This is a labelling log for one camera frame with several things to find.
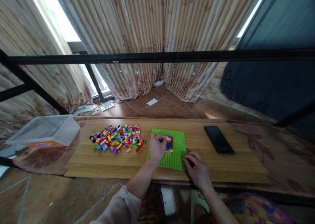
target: person's left hand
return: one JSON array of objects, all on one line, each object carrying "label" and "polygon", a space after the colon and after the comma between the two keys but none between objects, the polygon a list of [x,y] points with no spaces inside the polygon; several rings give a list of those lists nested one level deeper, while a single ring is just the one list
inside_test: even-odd
[{"label": "person's left hand", "polygon": [[166,144],[167,142],[163,135],[153,134],[149,143],[150,158],[160,162],[164,157]]}]

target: window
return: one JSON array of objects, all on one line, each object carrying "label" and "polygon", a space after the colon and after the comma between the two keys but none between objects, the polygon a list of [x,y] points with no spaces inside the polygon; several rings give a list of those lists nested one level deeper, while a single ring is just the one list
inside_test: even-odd
[{"label": "window", "polygon": [[[68,42],[70,49],[73,51],[72,46],[75,46],[75,43],[83,46],[81,44],[81,40],[77,35],[76,31],[74,30],[73,26],[71,25],[69,19],[67,18],[65,12],[63,11],[61,5],[59,4],[58,0],[44,0],[46,3],[49,11],[50,17],[54,24],[57,26],[58,30],[60,31],[63,38]],[[98,96],[96,88],[92,82],[92,79],[86,69],[84,64],[79,64],[80,71],[83,73],[84,79],[91,91],[92,97]],[[101,92],[105,95],[110,94],[110,89],[108,88],[107,84],[105,83],[104,79],[98,72],[96,66],[91,64],[95,77],[97,79],[98,85],[101,89]]]},{"label": "window", "polygon": [[237,35],[237,38],[241,38],[242,35],[244,34],[249,22],[252,20],[254,14],[256,13],[260,3],[262,2],[262,0],[258,0],[258,3],[256,4],[256,6],[254,7],[252,13],[249,15],[247,21],[245,22],[244,26],[242,27],[241,31],[239,32],[239,34]]}]

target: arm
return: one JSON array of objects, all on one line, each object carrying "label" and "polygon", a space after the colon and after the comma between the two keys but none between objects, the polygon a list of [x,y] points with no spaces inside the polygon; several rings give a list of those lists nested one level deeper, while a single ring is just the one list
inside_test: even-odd
[{"label": "arm", "polygon": [[161,159],[164,157],[166,149],[165,137],[156,134],[152,135],[149,148],[150,158],[126,184],[128,191],[137,196],[139,199],[144,199],[153,173],[158,167]]},{"label": "arm", "polygon": [[192,182],[203,194],[216,223],[237,224],[238,222],[233,214],[215,192],[210,179],[209,167],[205,164],[200,155],[190,152],[183,157],[183,161]]},{"label": "arm", "polygon": [[165,154],[165,137],[152,135],[149,148],[150,158],[128,183],[113,196],[103,214],[90,224],[137,223],[141,199],[145,197],[153,173]]}]

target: beige patterned curtain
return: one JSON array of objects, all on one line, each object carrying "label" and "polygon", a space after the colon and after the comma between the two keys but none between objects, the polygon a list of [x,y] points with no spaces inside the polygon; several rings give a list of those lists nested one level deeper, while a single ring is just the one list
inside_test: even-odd
[{"label": "beige patterned curtain", "polygon": [[[226,50],[257,1],[59,0],[89,53]],[[195,102],[217,65],[181,63],[175,73],[173,64],[164,64],[166,87],[181,100]],[[152,64],[139,64],[138,75],[136,67],[98,65],[119,99],[147,93],[157,79]]]},{"label": "beige patterned curtain", "polygon": [[[164,51],[228,50],[257,1],[166,0]],[[166,63],[165,86],[181,100],[195,102],[217,67],[216,62],[179,63],[173,74],[174,64]]]},{"label": "beige patterned curtain", "polygon": [[[163,51],[163,0],[58,1],[88,53]],[[162,64],[96,66],[113,96],[135,99],[151,90]]]},{"label": "beige patterned curtain", "polygon": [[[0,0],[0,49],[7,55],[71,54],[66,42],[40,13],[34,0]],[[69,112],[92,103],[91,93],[77,65],[21,66]],[[0,90],[22,84],[0,65]],[[0,138],[8,138],[35,116],[59,114],[34,92],[1,102]]]}]

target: brick wall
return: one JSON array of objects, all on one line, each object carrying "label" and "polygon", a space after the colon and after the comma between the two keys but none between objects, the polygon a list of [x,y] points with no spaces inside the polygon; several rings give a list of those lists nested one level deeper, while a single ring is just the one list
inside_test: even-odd
[{"label": "brick wall", "polygon": [[225,69],[227,63],[228,62],[219,63],[219,66],[215,72],[215,75],[212,77],[209,85],[207,86],[207,88],[205,89],[205,91],[203,92],[201,97],[209,99],[209,100],[216,102],[216,103],[219,103],[219,104],[229,106],[229,107],[237,109],[239,111],[246,112],[250,115],[266,119],[266,120],[271,121],[273,123],[276,122],[276,120],[273,118],[270,118],[270,117],[254,110],[254,109],[245,107],[241,104],[238,104],[234,101],[231,101],[227,97],[225,97],[225,95],[223,94],[223,92],[221,90],[220,84],[221,84],[223,72],[224,72],[224,69]]}]

